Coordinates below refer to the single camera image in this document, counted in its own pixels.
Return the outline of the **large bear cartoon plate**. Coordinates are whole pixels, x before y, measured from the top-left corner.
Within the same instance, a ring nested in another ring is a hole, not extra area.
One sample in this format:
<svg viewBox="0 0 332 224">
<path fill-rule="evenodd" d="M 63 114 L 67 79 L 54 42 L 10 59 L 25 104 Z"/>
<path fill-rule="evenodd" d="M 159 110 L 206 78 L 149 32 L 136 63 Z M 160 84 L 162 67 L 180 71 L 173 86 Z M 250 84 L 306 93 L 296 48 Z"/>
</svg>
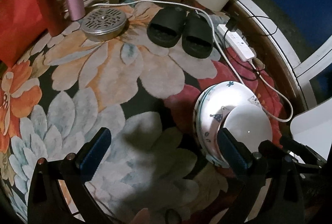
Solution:
<svg viewBox="0 0 332 224">
<path fill-rule="evenodd" d="M 262 107 L 250 88 L 240 82 L 225 81 L 215 84 L 198 107 L 196 123 L 200 141 L 206 149 L 204 155 L 210 163 L 217 167 L 229 168 L 227 161 L 216 148 L 217 129 L 232 109 L 243 104 Z"/>
</svg>

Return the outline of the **white paper sheet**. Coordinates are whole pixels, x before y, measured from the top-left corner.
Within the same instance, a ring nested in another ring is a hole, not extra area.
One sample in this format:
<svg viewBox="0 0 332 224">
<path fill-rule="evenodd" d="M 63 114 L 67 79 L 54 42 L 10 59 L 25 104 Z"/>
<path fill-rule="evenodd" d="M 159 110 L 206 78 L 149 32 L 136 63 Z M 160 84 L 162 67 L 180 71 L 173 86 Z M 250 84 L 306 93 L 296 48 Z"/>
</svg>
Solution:
<svg viewBox="0 0 332 224">
<path fill-rule="evenodd" d="M 331 148 L 332 99 L 293 118 L 290 132 L 293 139 L 314 149 L 327 160 Z"/>
</svg>

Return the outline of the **white plate with leaf pattern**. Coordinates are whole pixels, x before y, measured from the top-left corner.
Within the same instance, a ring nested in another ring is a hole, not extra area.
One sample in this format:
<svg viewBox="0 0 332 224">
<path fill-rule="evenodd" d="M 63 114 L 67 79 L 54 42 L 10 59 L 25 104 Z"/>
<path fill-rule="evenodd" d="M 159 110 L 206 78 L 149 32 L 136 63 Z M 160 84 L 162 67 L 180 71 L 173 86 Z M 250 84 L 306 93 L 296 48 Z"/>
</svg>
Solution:
<svg viewBox="0 0 332 224">
<path fill-rule="evenodd" d="M 194 106 L 194 111 L 193 111 L 193 116 L 192 116 L 192 128 L 193 128 L 193 132 L 196 136 L 196 142 L 198 143 L 198 145 L 201 146 L 201 151 L 202 153 L 206 153 L 206 149 L 205 149 L 205 146 L 201 143 L 200 141 L 200 138 L 199 138 L 199 135 L 198 135 L 198 128 L 197 128 L 197 123 L 196 123 L 196 119 L 197 119 L 197 114 L 198 114 L 198 107 L 201 103 L 201 100 L 204 98 L 204 96 L 210 92 L 210 90 L 212 88 L 214 88 L 214 84 L 212 86 L 209 86 L 208 88 L 206 88 L 200 95 L 199 97 L 197 98 L 196 100 L 196 103 L 195 103 L 195 106 Z"/>
</svg>

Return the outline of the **white power strip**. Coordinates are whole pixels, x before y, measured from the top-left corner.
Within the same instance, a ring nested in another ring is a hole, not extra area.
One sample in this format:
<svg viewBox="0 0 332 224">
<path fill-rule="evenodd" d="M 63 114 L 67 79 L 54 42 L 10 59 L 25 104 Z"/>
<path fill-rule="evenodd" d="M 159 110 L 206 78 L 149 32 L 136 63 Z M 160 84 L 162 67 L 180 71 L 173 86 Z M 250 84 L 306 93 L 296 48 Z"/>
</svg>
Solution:
<svg viewBox="0 0 332 224">
<path fill-rule="evenodd" d="M 237 32 L 230 31 L 225 24 L 217 26 L 217 33 L 220 35 L 223 43 L 227 43 L 243 62 L 251 61 L 255 58 L 255 54 L 249 45 Z"/>
</svg>

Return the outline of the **right black slipper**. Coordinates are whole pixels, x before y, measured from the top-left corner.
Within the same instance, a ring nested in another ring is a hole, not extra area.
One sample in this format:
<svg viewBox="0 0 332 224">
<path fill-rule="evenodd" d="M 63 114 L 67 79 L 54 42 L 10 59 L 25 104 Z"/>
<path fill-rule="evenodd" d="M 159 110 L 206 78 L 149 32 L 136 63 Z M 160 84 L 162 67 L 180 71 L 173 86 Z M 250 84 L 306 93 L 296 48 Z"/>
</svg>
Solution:
<svg viewBox="0 0 332 224">
<path fill-rule="evenodd" d="M 190 56 L 206 59 L 213 49 L 212 28 L 204 17 L 192 11 L 182 32 L 182 48 Z"/>
</svg>

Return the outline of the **black slipper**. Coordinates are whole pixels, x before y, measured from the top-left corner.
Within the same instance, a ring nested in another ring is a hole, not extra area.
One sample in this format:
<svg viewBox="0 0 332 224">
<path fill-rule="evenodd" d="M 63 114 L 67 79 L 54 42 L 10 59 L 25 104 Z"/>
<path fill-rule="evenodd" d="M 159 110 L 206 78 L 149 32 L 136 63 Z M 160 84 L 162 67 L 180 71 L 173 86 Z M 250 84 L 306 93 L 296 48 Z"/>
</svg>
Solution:
<svg viewBox="0 0 332 224">
<path fill-rule="evenodd" d="M 181 37 L 187 11 L 179 6 L 160 9 L 147 27 L 147 36 L 154 44 L 172 48 Z"/>
<path fill-rule="evenodd" d="M 182 48 L 190 56 L 206 59 L 213 49 L 212 28 L 204 17 L 192 11 L 182 32 Z"/>
</svg>

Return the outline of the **round perforated metal tin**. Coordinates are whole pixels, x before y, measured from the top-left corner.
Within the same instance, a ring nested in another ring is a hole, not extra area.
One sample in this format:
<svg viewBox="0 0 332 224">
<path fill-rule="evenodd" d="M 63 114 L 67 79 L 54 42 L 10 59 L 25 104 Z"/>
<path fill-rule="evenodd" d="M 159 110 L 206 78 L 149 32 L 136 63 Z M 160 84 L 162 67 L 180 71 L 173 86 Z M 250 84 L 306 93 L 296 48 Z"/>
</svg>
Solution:
<svg viewBox="0 0 332 224">
<path fill-rule="evenodd" d="M 116 38 L 124 30 L 127 16 L 116 8 L 98 8 L 87 14 L 81 30 L 91 41 L 107 41 Z"/>
</svg>

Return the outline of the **left black slipper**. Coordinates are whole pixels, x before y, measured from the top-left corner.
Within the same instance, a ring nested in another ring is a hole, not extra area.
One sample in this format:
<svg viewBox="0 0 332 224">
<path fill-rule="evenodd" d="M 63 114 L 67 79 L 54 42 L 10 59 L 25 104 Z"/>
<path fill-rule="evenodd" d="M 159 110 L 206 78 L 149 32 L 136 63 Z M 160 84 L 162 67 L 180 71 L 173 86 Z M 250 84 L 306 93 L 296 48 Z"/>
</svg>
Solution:
<svg viewBox="0 0 332 224">
<path fill-rule="evenodd" d="M 187 11 L 179 6 L 160 9 L 147 27 L 147 36 L 154 44 L 172 48 L 181 37 Z"/>
</svg>

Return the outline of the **red box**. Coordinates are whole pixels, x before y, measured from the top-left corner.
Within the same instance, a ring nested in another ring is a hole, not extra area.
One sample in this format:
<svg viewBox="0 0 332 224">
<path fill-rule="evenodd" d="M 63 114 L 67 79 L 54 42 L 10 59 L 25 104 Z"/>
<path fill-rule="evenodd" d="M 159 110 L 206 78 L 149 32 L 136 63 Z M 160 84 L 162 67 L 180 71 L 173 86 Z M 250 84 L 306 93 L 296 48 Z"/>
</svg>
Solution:
<svg viewBox="0 0 332 224">
<path fill-rule="evenodd" d="M 13 67 L 46 30 L 37 0 L 1 0 L 0 30 L 1 61 Z"/>
</svg>

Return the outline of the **red tumbler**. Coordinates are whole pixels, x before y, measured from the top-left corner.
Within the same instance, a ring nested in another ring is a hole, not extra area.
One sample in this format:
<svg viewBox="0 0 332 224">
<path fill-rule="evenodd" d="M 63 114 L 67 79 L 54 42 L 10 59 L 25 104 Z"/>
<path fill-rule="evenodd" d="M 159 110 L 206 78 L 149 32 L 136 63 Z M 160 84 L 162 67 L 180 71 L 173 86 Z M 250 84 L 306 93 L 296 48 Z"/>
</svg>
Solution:
<svg viewBox="0 0 332 224">
<path fill-rule="evenodd" d="M 49 34 L 54 37 L 62 33 L 66 23 L 57 0 L 37 0 L 37 4 Z"/>
</svg>

